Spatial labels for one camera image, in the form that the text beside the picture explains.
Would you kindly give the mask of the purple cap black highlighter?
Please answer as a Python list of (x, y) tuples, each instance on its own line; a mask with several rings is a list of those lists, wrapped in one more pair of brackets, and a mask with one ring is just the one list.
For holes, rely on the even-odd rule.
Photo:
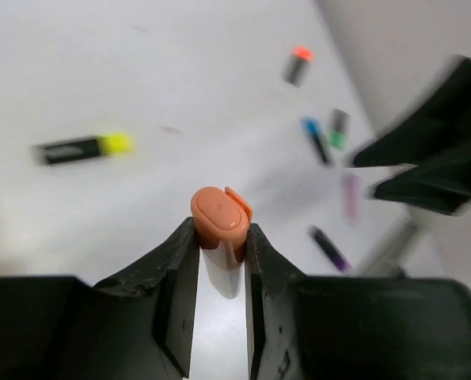
[(339, 272), (348, 272), (351, 269), (344, 255), (332, 243), (323, 230), (316, 226), (311, 226), (309, 236)]

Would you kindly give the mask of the pastel orange highlighter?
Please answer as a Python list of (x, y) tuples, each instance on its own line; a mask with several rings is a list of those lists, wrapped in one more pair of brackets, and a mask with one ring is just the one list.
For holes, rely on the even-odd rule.
[(233, 299), (241, 286), (253, 210), (229, 187), (201, 188), (190, 206), (211, 285), (224, 298)]

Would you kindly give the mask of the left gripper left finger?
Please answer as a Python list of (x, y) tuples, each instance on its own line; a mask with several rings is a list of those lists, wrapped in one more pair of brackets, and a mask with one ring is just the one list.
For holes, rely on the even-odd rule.
[(0, 379), (182, 379), (192, 353), (199, 242), (185, 219), (90, 286), (0, 276)]

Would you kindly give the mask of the yellow cap black highlighter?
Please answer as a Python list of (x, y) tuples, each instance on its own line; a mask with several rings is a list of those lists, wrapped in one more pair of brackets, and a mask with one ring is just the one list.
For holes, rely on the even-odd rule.
[(134, 143), (124, 133), (94, 135), (36, 145), (36, 160), (43, 165), (61, 165), (132, 152)]

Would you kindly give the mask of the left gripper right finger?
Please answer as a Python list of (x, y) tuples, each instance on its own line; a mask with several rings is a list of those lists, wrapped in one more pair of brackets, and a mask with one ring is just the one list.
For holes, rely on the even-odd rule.
[(451, 279), (311, 276), (249, 228), (251, 379), (471, 379), (471, 291)]

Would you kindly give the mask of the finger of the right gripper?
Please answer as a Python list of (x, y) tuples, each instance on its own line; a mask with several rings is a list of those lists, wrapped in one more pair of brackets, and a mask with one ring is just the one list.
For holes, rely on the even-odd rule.
[(471, 58), (460, 56), (437, 86), (389, 131), (352, 156), (354, 167), (417, 165), (471, 140)]
[(471, 151), (435, 156), (375, 185), (372, 197), (454, 215), (471, 201)]

